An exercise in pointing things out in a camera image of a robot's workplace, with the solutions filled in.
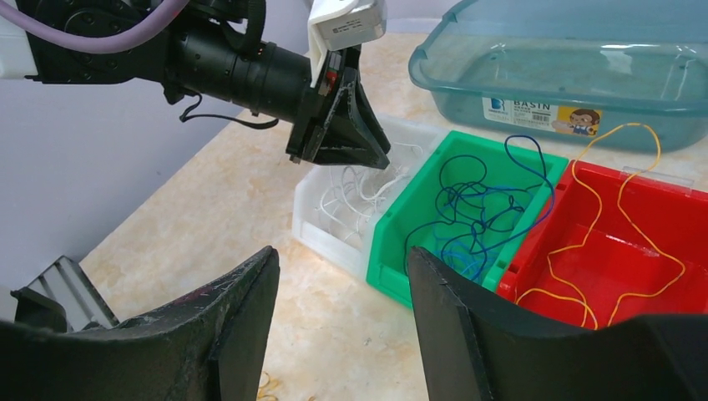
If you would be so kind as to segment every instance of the white wall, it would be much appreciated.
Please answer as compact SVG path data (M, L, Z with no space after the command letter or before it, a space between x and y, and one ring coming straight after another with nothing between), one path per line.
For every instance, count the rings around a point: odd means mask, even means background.
M269 0L264 40L307 50L302 2ZM50 86L0 80L0 284L80 261L225 122L177 120L158 84ZM201 112L237 114L208 99Z
M389 19L440 18L460 0L384 0ZM311 6L314 0L302 0Z

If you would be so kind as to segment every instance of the yellow string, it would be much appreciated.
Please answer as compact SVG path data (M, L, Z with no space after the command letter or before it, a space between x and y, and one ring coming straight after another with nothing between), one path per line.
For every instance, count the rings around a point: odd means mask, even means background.
M627 126L640 126L640 127L643 127L643 128L645 128L645 129L647 129L647 130L651 133L652 137L654 138L654 141L655 141L655 143L656 143L656 157L655 157L654 163L651 165L651 167L646 170L646 171L652 171L652 170L659 164L659 161L661 160L661 144L660 144L660 142L659 142L659 136L656 134L656 132L655 132L653 129L651 129L651 127L649 127L648 125L646 125L646 124L640 124L640 123L622 124L622 125L620 125L620 126L618 126L618 127L615 127L614 129L612 129L611 131L607 132L606 134L601 135L601 136L595 138L594 140L590 141L590 143L585 147L585 149L584 149L582 152L580 152L580 155L576 158L576 160L581 160L581 159L583 158L583 156L585 156L585 154L590 150L590 148L591 148L594 144L596 144L597 142L599 142L599 141L601 141L601 140L607 138L608 136L610 136L610 135L616 133L617 131L619 131L619 130L623 129L624 127L627 127ZM556 254L559 254L559 253L564 252L564 251L568 251L568 250L571 250L571 249L577 249L577 248L581 248L581 247L585 246L585 243L587 242L587 240L588 240L588 238L589 238L589 236L590 236L590 233L592 232L592 230L594 229L595 225L597 224L597 222L598 222L600 216L602 215L602 209L603 209L602 198L600 197L600 195L597 193L596 190L594 190L592 187L590 187L589 185L585 184L582 180L580 180L580 179L578 178L578 176L576 175L576 171L575 171L575 165L576 165L576 161L574 160L574 161L572 162L572 165L571 165L571 173L572 173L572 175L573 175L573 179L575 180L575 182L581 184L585 189L589 190L589 191L595 196L595 198L598 200L598 204L599 204L598 213L597 213L597 215L595 216L593 222L592 222L592 223L590 224L590 226L588 227L588 231L585 233L585 237L583 238L583 241L582 241L580 244L571 245L571 246L566 246L566 247L560 248L560 249L558 249L558 250L551 251L551 252L546 256L546 260L547 260L548 265L549 265L549 272L550 272L551 277L552 277L554 280L558 281L558 282L562 282L563 284L566 284L566 285L568 285L569 287L572 287L572 288L580 295L580 297L582 298L582 301L580 301L580 300L578 300L578 299L576 299L576 298L572 298L572 297L561 297L560 295L553 294L552 292L548 292L548 291L543 290L543 289L541 289L541 288L530 288L530 289L527 290L524 294L522 294L521 297L518 297L518 298L516 299L516 302L515 302L515 303L518 305L524 297L526 297L528 294L530 294L530 293L532 293L532 292L541 292L541 293L543 293L543 294L545 294L545 295L548 295L548 296L550 296L550 297L553 297L553 298L556 298L556 299L559 299L559 300L562 300L562 301L577 302L577 303L579 303L580 305L582 305L582 306L584 307L583 322L581 323L580 326L581 326L581 327L584 327L584 326L585 326L585 323L586 323L586 321L587 321L587 316L588 316L588 313L589 313L589 315L592 317L593 322L594 322L594 329L597 330L597 329L599 328L599 324L598 324L597 318L595 317L595 315L594 315L594 313L593 313L592 308L588 305L587 298L585 297L585 295L583 294L583 292L580 291L580 289L579 289L577 286L575 286L572 282L569 282L569 281L567 281L567 280L563 280L563 279L561 279L560 277L558 277L558 276L555 275L555 273L554 273L554 271L553 271L553 265L552 265L552 263L551 263L551 258L550 258L552 255L556 255ZM622 302L623 299L625 299L626 297L645 297L645 298L658 297L658 296L659 296L662 292L664 292L667 288L669 288L671 285L673 285L675 282L677 282L677 281L684 275L684 273L685 273L685 264L684 264L683 262L681 262L679 259L677 259L676 257L674 257L674 256L672 256L672 255L669 255L668 253L662 251L662 250L661 250L661 249L660 249L660 248L659 248L659 247L658 247L658 246L657 246L657 245L656 245L656 244L655 244L655 243L654 243L654 242L631 220L629 214L627 214L627 212L622 208L622 205L620 204L620 202L621 202L621 200L622 200L622 195L623 195L623 193L624 193L624 191L625 191L625 187L627 186L627 184L628 184L633 178L635 178L637 175L641 174L641 172L642 172L642 171L638 171L638 172L636 172L636 173L630 175L630 176L627 177L627 179L622 183L622 185L621 185L620 188L619 188L619 194L617 195L617 207L619 208L619 211L622 213L622 215L625 217L625 219L632 225L632 227L634 227L635 230L637 230L637 232L639 232L640 235L642 235L642 236L652 245L652 247L654 247L654 249L657 251L657 253L659 253L659 254L662 255L662 256L668 257L669 259L671 259L672 261L677 262L677 263L681 266L681 273L680 273L677 277L675 277L673 280L671 280L670 282L668 282L665 286L663 286L659 291L654 292L654 293L652 293L652 294L640 294L640 293L636 293L636 292L626 292L626 293L620 295L619 298L617 299L617 303L616 303L615 306L614 306L614 311L612 312L612 315L611 315L610 318L609 318L609 321L608 321L607 326L609 326L610 324L612 324L612 321L613 321L613 319L614 319L614 316L617 314L617 311L618 311L619 308L620 308L620 303Z
M656 135L656 132L654 132L654 131L651 129L651 127L649 127L648 125L642 125L642 126L645 127L646 129L648 129L648 130L651 132L651 134L654 136L654 141L656 142L656 149L657 149L657 151L656 151L656 159L654 160L654 164L652 164L651 167L647 170L647 171L651 171L652 169L654 169L654 168L656 167L656 165L659 164L659 160L661 159L661 144L659 143L659 136ZM654 292L654 293L651 293L651 294L640 294L640 293L637 293L637 292L626 292L626 293L620 295L619 298L617 298L617 303L614 305L614 310L612 311L612 315L609 316L609 321L607 322L607 326L609 326L609 325L612 324L612 321L614 320L614 315L616 315L616 314L617 314L617 311L620 309L620 303L622 302L623 299L625 299L626 297L641 297L641 298L653 298L653 297L658 297L659 295L661 295L662 292L666 291L667 288L671 287L675 282L678 282L678 281L681 279L681 277L685 274L685 271L686 271L685 263L682 262L682 261L680 261L677 257L674 257L674 256L669 255L668 253L662 251L662 250L661 250L661 249L660 249L660 248L659 248L659 247L658 247L658 246L657 246L657 245L656 245L656 244L655 244L655 243L632 221L632 219L630 218L630 215L627 214L627 212L625 211L625 209L624 209L624 208L622 207L622 205L620 204L620 202L622 201L622 195L623 195L623 193L624 193L624 191L625 191L625 187L627 186L627 183L630 181L630 179L636 177L639 173L641 173L641 171L638 171L638 172L634 173L633 175L630 175L630 177L628 177L627 180L625 180L625 182L622 183L622 186L619 188L619 195L617 196L617 208L619 209L620 212L622 212L622 215L625 217L625 219L627 219L627 221L632 225L632 227L634 227L634 229L635 229L637 232L639 232L639 234L640 234L641 236L643 236L644 239L645 239L647 242L649 242L649 244L651 245L651 247L653 247L653 248L656 250L656 252L657 252L658 254L662 255L663 257L667 257L667 258L671 259L672 261L675 261L676 263L679 264L679 266L681 266L681 273L679 273L678 276L674 277L674 279L671 280L670 282L667 282L666 285L664 285L664 286L663 286L659 291L657 291L657 292Z
M278 401L278 398L273 394L268 394L272 390L278 388L281 382L278 380L271 379L268 372L263 372L266 377L265 383L262 386L258 386L258 395L255 397L258 401Z

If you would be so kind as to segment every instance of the green plastic bin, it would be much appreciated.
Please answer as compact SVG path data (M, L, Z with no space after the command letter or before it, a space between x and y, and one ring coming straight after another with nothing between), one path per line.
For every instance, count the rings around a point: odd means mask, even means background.
M524 165L537 171L542 171L539 153L536 150L527 150L516 146L509 146L513 157ZM529 188L544 181L537 175L528 172L514 164L506 154L504 144L493 140L486 140L470 134L453 131L438 146L425 165L418 171L405 190L393 202L387 213L381 217L376 225L372 250L369 258L367 282L395 299L396 301L412 307L411 289L405 270L404 244L408 235L417 227L435 221L437 213L435 202L441 186L439 184L440 171L447 160L458 155L473 155L478 157L487 166L487 175L483 183L487 186ZM556 185L565 172L568 159L555 155L544 154L547 178ZM444 169L442 179L446 183L466 182L475 180L483 172L483 165L476 162L463 162L465 158L455 159ZM528 191L528 205L524 212L511 226L511 231L493 233L489 244L496 244L507 240L511 236L530 227L539 216L548 198L550 189L548 185L537 186ZM496 200L485 200L485 206L494 207L494 202L505 202L503 197ZM436 227L423 228L411 235L407 244L422 246L435 252L435 243L440 235L453 237L460 235L460 228ZM486 263L479 281L483 287L496 291L502 275L506 272L508 264L512 261L516 251L521 246L525 234L516 237L498 248L498 256L493 261Z

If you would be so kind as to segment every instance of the white plastic bin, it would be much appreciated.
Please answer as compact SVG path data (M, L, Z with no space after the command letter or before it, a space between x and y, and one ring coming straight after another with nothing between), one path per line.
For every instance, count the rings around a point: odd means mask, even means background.
M379 114L391 141L385 170L315 166L295 189L292 235L363 281L372 228L448 134L425 124Z

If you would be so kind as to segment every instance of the blue string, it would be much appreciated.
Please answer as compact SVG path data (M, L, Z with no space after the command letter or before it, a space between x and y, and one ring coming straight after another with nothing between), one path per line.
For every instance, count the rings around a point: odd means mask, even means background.
M534 143L536 150L539 153L539 161L543 172L535 170L513 157L509 149L508 142L514 138L523 138ZM547 177L548 169L544 158L544 153L541 150L541 145L530 136L511 135L504 141L504 150L507 157L514 164L532 173L533 175L536 175L542 182L523 189L506 186L487 186L483 183L488 176L488 168L484 161L474 155L457 155L451 157L442 164L440 171L438 172L438 184L441 189L435 197L437 219L435 221L422 224L408 233L404 242L404 259L408 250L408 242L410 241L412 235L424 228L429 227L431 228L432 237L435 241L436 249L434 253L437 253L443 261L445 261L449 266L454 268L464 277L472 281L478 281L489 262L493 262L497 259L501 252L501 248L504 245L516 240L520 236L523 236L548 217L550 211L555 206L555 194L554 186ZM470 159L479 163L479 166L481 167L481 176L476 180L445 185L443 183L443 172L445 171L445 168L448 167L450 162L459 159ZM526 227L516 234L511 235L502 241L498 241L491 246L486 246L483 242L484 234L488 232L498 234L510 233L516 228L518 220L521 218L526 210L526 207L528 206L524 206L523 203L518 200L518 196L525 194L528 197L528 202L530 202L534 197L534 194L532 194L531 191L541 188L543 185L546 185L551 190L550 207L546 210L544 215L538 218L531 226ZM486 207L487 197L494 194L507 196L508 207L503 208L500 211L496 211L488 217L488 208ZM478 201L478 204L476 205L472 203L472 201ZM469 212L463 213L459 210L460 207L473 208L479 213L479 217L469 216L467 214ZM515 213L515 215L511 216L511 224L509 227L502 228L495 226L495 222L503 221L504 217L509 216L510 213ZM441 237L437 234L436 230L436 228L441 225L446 227L460 225L466 227L466 232L451 238ZM468 239L471 239L470 244L467 244L465 243L466 241L464 241ZM445 241L444 245L439 247L438 245L443 241ZM405 260L404 269L407 273L407 261Z

